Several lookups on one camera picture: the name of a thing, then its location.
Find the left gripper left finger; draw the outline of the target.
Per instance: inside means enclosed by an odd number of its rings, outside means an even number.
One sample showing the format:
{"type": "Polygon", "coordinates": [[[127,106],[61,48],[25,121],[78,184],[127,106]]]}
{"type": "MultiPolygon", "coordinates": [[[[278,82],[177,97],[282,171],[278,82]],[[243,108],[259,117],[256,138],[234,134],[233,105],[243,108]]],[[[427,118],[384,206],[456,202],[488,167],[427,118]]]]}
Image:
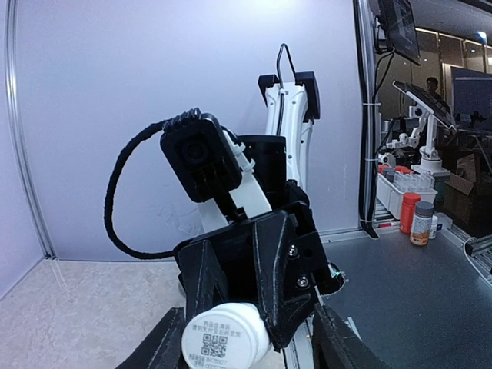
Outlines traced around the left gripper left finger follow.
{"type": "Polygon", "coordinates": [[[171,308],[117,369],[187,368],[181,350],[184,328],[184,308],[171,308]]]}

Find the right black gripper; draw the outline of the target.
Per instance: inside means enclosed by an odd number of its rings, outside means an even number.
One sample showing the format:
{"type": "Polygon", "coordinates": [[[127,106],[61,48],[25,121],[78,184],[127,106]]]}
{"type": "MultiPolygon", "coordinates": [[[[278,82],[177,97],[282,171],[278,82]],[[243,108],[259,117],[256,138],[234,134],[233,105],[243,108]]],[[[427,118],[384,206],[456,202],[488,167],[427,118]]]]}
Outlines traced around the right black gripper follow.
{"type": "Polygon", "coordinates": [[[178,280],[192,319],[224,302],[258,306],[274,349],[285,349],[329,292],[324,247],[304,201],[181,242],[178,280]]]}

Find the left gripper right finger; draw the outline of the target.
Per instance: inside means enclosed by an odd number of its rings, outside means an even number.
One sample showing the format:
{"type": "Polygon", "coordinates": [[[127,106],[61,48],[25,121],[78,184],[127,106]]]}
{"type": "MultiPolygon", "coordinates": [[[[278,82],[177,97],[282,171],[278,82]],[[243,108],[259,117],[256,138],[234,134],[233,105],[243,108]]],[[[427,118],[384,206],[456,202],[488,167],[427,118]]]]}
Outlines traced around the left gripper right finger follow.
{"type": "Polygon", "coordinates": [[[315,368],[390,368],[327,305],[316,304],[313,319],[315,368]]]}

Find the small white pill bottle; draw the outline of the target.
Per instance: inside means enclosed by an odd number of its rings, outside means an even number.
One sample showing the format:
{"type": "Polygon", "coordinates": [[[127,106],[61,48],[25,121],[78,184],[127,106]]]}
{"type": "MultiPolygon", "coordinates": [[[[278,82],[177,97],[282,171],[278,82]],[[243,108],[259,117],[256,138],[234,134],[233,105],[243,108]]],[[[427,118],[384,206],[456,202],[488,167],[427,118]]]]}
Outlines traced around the small white pill bottle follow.
{"type": "Polygon", "coordinates": [[[250,368],[271,348],[259,311],[250,303],[224,303],[200,313],[181,337],[190,368],[250,368]]]}

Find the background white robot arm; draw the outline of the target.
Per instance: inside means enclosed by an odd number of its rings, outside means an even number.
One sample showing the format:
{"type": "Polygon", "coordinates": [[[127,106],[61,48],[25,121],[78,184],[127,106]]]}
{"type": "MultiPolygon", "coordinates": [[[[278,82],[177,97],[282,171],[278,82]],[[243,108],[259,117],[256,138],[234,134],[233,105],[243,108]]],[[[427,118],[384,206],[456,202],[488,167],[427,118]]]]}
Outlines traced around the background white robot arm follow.
{"type": "Polygon", "coordinates": [[[448,130],[457,131],[453,116],[447,111],[444,103],[429,91],[402,81],[393,81],[392,85],[415,103],[409,107],[409,118],[417,119],[418,125],[412,129],[410,135],[402,133],[397,140],[391,142],[388,142],[387,138],[382,140],[377,153],[383,149],[417,148],[420,136],[424,132],[426,142],[419,148],[420,163],[412,165],[411,169],[418,174],[433,175],[435,178],[448,177],[450,170],[444,168],[437,150],[437,127],[442,125],[448,130]]]}

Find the black monitor on arm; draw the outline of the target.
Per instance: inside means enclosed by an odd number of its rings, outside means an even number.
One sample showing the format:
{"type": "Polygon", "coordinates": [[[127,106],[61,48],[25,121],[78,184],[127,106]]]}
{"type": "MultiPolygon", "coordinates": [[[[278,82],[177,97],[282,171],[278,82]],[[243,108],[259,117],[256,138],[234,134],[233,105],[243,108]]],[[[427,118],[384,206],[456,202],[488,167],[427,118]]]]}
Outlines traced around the black monitor on arm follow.
{"type": "Polygon", "coordinates": [[[394,52],[417,66],[421,54],[411,3],[408,0],[379,0],[376,16],[376,53],[394,52]]]}

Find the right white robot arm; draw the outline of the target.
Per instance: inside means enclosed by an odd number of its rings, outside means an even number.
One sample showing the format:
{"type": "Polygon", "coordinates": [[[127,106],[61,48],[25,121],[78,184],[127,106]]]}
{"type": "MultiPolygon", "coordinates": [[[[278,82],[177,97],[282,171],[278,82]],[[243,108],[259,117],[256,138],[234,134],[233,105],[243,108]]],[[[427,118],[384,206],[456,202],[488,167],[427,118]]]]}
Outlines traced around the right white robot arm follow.
{"type": "Polygon", "coordinates": [[[264,134],[237,136],[213,115],[192,111],[161,148],[204,228],[175,248],[189,327],[226,347],[241,332],[213,321],[214,309],[253,308],[281,350],[331,288],[305,192],[320,98],[311,71],[292,82],[262,75],[258,84],[268,109],[264,134]]]}

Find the grey capped spice jar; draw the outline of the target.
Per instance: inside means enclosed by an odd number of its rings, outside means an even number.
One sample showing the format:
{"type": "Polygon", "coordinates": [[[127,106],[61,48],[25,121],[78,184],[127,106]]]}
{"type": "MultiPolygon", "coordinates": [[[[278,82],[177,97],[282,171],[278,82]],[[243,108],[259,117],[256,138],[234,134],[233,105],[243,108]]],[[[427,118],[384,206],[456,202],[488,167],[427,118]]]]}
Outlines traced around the grey capped spice jar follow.
{"type": "Polygon", "coordinates": [[[426,246],[431,232],[434,205],[428,201],[419,201],[414,207],[410,242],[415,246],[426,246]]]}

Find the white storage bin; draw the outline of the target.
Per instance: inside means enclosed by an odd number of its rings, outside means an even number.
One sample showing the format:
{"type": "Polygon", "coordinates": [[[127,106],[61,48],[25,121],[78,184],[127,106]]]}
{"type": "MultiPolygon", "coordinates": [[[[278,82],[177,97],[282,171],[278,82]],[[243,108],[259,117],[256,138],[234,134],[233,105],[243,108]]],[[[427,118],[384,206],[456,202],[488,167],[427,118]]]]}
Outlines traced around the white storage bin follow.
{"type": "Polygon", "coordinates": [[[415,193],[422,201],[434,203],[437,197],[434,184],[434,177],[429,174],[401,173],[383,165],[377,177],[377,199],[399,220],[404,195],[415,193]]]}

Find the small white background bottle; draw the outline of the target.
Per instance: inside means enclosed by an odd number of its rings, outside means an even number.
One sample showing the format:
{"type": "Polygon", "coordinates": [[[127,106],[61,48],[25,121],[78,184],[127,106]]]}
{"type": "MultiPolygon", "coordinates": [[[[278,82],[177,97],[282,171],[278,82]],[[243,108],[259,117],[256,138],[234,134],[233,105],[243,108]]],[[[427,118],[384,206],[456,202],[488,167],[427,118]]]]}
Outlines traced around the small white background bottle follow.
{"type": "Polygon", "coordinates": [[[438,216],[433,215],[430,224],[429,239],[433,240],[437,236],[438,216]]]}

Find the red capped jar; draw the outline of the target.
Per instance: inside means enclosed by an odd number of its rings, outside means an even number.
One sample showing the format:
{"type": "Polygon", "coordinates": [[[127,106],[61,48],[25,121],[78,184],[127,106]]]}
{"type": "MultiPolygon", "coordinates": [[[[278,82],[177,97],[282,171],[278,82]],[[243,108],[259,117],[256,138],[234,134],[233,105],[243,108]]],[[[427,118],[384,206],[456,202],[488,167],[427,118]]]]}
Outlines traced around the red capped jar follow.
{"type": "Polygon", "coordinates": [[[400,231],[404,234],[411,232],[411,225],[414,218],[415,205],[421,200],[417,193],[406,192],[403,196],[401,205],[400,231]]]}

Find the person in background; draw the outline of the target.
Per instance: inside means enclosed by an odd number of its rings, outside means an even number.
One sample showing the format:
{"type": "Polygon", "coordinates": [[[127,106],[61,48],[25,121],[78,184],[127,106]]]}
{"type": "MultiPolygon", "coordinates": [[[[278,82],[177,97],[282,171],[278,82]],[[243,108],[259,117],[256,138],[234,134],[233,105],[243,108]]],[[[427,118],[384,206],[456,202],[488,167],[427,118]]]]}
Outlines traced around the person in background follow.
{"type": "Polygon", "coordinates": [[[434,98],[437,104],[444,109],[449,115],[451,114],[450,106],[443,100],[442,96],[437,92],[439,82],[435,77],[428,77],[426,79],[426,87],[428,93],[434,98]]]}

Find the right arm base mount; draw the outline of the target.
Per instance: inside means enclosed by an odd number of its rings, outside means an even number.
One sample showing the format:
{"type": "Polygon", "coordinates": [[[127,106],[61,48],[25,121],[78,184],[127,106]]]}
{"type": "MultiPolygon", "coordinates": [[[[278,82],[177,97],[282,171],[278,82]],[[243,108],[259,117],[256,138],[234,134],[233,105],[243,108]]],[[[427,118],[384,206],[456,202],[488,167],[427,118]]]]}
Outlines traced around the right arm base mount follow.
{"type": "Polygon", "coordinates": [[[321,296],[336,294],[346,283],[345,272],[331,261],[314,272],[314,279],[321,296]]]}

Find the left aluminium corner post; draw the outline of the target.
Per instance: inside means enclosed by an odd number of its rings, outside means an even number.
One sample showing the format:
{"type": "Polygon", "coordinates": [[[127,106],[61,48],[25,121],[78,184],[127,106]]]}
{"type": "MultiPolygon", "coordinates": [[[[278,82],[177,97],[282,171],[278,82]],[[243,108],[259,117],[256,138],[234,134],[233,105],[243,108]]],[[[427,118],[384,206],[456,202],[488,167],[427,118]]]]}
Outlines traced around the left aluminium corner post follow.
{"type": "Polygon", "coordinates": [[[35,234],[38,238],[38,243],[45,258],[55,259],[56,252],[42,214],[42,207],[32,177],[18,96],[18,4],[19,1],[17,0],[7,0],[5,2],[4,56],[8,126],[12,137],[15,162],[22,183],[22,190],[28,205],[28,213],[30,214],[35,234]]]}

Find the aluminium corner post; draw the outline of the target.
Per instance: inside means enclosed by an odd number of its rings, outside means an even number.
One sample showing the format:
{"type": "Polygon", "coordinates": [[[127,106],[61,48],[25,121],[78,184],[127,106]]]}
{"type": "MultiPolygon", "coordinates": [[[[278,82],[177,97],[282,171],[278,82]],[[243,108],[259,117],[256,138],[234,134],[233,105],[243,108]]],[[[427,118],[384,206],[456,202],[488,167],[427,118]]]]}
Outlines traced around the aluminium corner post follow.
{"type": "Polygon", "coordinates": [[[7,0],[5,2],[4,56],[8,126],[12,137],[15,162],[22,183],[22,190],[28,205],[28,213],[30,214],[35,234],[38,238],[38,243],[45,258],[55,259],[56,252],[42,214],[42,207],[32,177],[18,96],[18,4],[19,1],[17,0],[7,0]]]}
{"type": "Polygon", "coordinates": [[[376,56],[374,15],[368,1],[354,0],[354,30],[357,48],[357,70],[361,90],[361,153],[359,171],[358,216],[362,230],[378,239],[374,226],[377,192],[377,113],[376,56]]]}

